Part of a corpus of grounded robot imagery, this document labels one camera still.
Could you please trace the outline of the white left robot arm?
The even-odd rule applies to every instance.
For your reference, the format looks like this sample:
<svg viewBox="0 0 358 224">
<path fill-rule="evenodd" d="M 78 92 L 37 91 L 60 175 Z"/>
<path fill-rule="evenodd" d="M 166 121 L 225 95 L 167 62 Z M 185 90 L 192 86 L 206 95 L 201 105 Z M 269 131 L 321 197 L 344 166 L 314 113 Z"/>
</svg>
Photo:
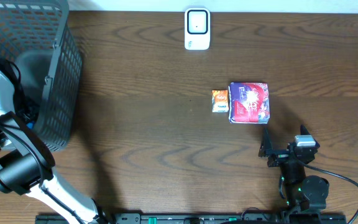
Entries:
<svg viewBox="0 0 358 224">
<path fill-rule="evenodd" d="M 68 223 L 111 223 L 57 172 L 49 148 L 20 117 L 29 111 L 19 68 L 0 57 L 0 191 L 35 198 Z"/>
</svg>

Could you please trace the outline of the purple pink Carefree pad pack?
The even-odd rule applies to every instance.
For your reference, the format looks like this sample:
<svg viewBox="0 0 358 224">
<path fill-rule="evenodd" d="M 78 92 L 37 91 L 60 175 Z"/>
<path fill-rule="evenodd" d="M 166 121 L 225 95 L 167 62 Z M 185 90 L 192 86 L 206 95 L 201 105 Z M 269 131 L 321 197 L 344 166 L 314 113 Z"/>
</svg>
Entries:
<svg viewBox="0 0 358 224">
<path fill-rule="evenodd" d="M 266 83 L 232 82 L 228 90 L 230 123 L 268 123 L 270 101 Z"/>
</svg>

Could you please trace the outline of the blue snack wrapper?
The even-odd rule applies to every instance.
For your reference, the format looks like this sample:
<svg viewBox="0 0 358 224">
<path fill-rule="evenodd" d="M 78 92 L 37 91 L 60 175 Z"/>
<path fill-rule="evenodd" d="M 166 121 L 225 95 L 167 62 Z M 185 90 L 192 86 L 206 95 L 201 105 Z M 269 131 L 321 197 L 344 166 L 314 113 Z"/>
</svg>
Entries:
<svg viewBox="0 0 358 224">
<path fill-rule="evenodd" d="M 34 128 L 34 122 L 27 123 L 27 127 L 29 129 L 33 129 Z"/>
</svg>

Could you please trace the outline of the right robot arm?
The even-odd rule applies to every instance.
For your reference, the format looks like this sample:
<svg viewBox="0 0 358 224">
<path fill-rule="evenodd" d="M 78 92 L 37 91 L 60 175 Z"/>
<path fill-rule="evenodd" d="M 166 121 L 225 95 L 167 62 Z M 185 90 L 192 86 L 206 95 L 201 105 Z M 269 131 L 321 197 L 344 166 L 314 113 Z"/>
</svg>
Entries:
<svg viewBox="0 0 358 224">
<path fill-rule="evenodd" d="M 319 212 L 326 208 L 329 182 L 316 175 L 307 176 L 305 172 L 319 147 L 304 125 L 286 149 L 274 149 L 269 132 L 263 130 L 259 157 L 267 158 L 268 167 L 280 168 L 279 192 L 290 208 L 296 207 L 301 212 Z"/>
</svg>

